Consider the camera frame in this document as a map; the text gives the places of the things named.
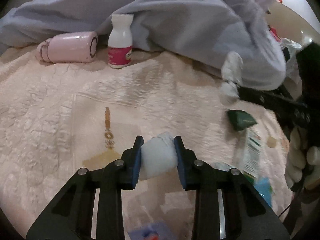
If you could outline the white gloved hand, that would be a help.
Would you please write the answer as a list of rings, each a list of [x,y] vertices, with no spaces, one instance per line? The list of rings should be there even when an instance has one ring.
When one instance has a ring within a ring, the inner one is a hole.
[[[313,190],[319,186],[319,147],[308,146],[306,130],[296,126],[290,134],[290,147],[286,158],[285,180],[291,189],[303,179],[303,169],[310,165],[313,170],[304,179],[304,187]]]

